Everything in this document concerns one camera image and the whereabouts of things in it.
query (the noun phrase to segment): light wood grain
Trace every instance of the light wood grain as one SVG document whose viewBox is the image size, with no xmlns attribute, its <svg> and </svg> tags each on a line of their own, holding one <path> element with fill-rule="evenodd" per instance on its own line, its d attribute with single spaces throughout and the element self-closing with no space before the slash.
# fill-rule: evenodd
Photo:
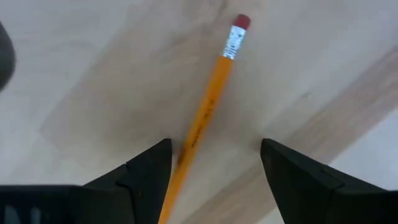
<svg viewBox="0 0 398 224">
<path fill-rule="evenodd" d="M 238 13 L 252 26 L 173 224 L 246 172 L 256 192 L 260 139 L 320 126 L 313 116 L 398 42 L 396 0 L 1 1 L 18 60 L 0 95 L 2 184 L 84 184 L 163 138 L 178 155 Z M 295 136 L 284 142 L 309 138 Z"/>
<path fill-rule="evenodd" d="M 398 49 L 361 75 L 281 142 L 329 163 L 398 107 Z M 184 223 L 257 223 L 275 206 L 258 162 Z"/>
</svg>

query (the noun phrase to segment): pencil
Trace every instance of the pencil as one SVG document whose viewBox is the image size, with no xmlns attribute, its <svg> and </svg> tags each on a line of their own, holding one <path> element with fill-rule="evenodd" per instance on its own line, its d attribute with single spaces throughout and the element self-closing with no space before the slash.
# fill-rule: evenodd
<svg viewBox="0 0 398 224">
<path fill-rule="evenodd" d="M 195 157 L 195 153 L 198 149 L 198 143 L 213 115 L 214 108 L 231 72 L 235 55 L 239 50 L 239 46 L 241 45 L 249 24 L 250 18 L 240 14 L 237 16 L 231 27 L 224 51 L 218 57 L 213 71 L 213 76 L 201 101 L 201 105 L 197 111 L 192 127 L 189 130 L 188 136 L 184 142 L 174 175 L 169 183 L 162 207 L 162 212 L 160 213 L 159 224 L 166 224 L 170 217 L 178 194 L 188 174 L 189 168 L 193 162 L 193 158 Z"/>
</svg>

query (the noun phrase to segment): pencil eraser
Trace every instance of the pencil eraser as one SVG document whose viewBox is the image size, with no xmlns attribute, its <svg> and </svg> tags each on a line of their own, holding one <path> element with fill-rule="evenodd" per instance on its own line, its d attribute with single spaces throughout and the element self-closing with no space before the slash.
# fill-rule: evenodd
<svg viewBox="0 0 398 224">
<path fill-rule="evenodd" d="M 237 26 L 237 27 L 240 27 L 240 28 L 242 28 L 244 30 L 247 30 L 249 28 L 250 21 L 251 20 L 250 20 L 249 16 L 244 15 L 244 14 L 239 14 L 236 17 L 233 25 Z"/>
</svg>

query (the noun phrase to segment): black object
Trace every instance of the black object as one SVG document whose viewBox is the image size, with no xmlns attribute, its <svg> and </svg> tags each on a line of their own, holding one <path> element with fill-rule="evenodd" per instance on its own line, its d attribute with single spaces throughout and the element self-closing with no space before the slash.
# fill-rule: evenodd
<svg viewBox="0 0 398 224">
<path fill-rule="evenodd" d="M 15 67 L 15 52 L 10 37 L 0 22 L 0 90 L 10 80 Z"/>
<path fill-rule="evenodd" d="M 271 139 L 262 140 L 261 159 L 286 224 L 398 223 L 396 191 L 344 174 Z"/>
<path fill-rule="evenodd" d="M 84 186 L 2 186 L 0 222 L 157 224 L 171 165 L 164 139 Z"/>
</svg>

